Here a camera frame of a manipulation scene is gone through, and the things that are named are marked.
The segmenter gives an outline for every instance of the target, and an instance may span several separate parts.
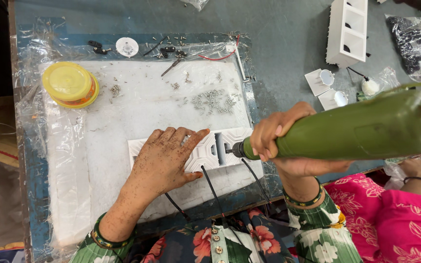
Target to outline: woman's right hand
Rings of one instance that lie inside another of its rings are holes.
[[[274,158],[278,154],[276,138],[284,136],[299,119],[316,114],[306,102],[298,102],[286,112],[272,113],[269,118],[261,120],[250,137],[254,155],[261,161],[271,160],[282,176],[321,176],[333,172],[345,172],[353,161],[317,160],[310,158]]]

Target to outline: orange flower print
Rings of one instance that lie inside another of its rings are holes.
[[[249,219],[253,219],[254,216],[262,215],[261,210],[257,209],[256,207],[251,209],[248,213]]]
[[[211,229],[206,227],[194,235],[193,244],[194,255],[197,258],[194,260],[195,263],[201,263],[202,258],[205,256],[211,256]]]
[[[163,249],[167,246],[165,243],[165,236],[162,236],[150,249],[149,253],[141,260],[141,263],[154,263],[163,254]]]
[[[264,254],[267,253],[280,253],[280,244],[277,240],[274,239],[274,234],[269,231],[269,228],[259,225],[256,227],[256,232],[258,234],[261,248],[264,251]]]

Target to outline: yellow plastic lid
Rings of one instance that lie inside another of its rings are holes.
[[[85,97],[91,87],[88,72],[72,62],[58,62],[49,66],[42,77],[48,93],[64,101],[74,101]]]

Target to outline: green bangle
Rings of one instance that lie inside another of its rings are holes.
[[[282,189],[282,193],[284,193],[285,200],[288,201],[288,202],[290,202],[290,203],[292,203],[292,204],[294,204],[294,205],[296,205],[296,206],[311,206],[311,205],[315,204],[321,198],[321,195],[323,194],[323,187],[321,186],[321,183],[319,182],[318,178],[316,176],[314,178],[316,179],[316,181],[318,181],[318,184],[319,184],[319,193],[318,193],[318,195],[313,200],[307,201],[307,202],[297,201],[297,200],[291,198],[287,194],[287,192],[285,192],[285,189]]]
[[[134,235],[135,231],[133,231],[133,233],[131,233],[131,236],[123,242],[110,242],[104,239],[102,235],[100,235],[99,225],[100,225],[100,221],[102,220],[105,214],[106,212],[97,219],[97,222],[95,223],[95,226],[94,226],[94,230],[92,231],[92,238],[97,242],[97,244],[100,244],[101,246],[107,249],[118,249],[118,248],[126,247],[129,241],[131,240],[131,237]]]

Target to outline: red wire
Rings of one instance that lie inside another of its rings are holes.
[[[237,47],[238,47],[238,41],[239,41],[239,34],[238,34],[238,37],[237,37]],[[224,59],[224,58],[230,57],[233,53],[235,53],[235,51],[237,51],[237,50],[235,49],[234,51],[232,51],[232,52],[230,53],[230,55],[225,56],[225,57],[221,57],[221,58],[209,58],[209,57],[204,57],[204,56],[201,56],[201,55],[198,55],[198,56],[199,56],[199,57],[203,57],[203,58],[208,59],[208,60],[221,60],[221,59]]]

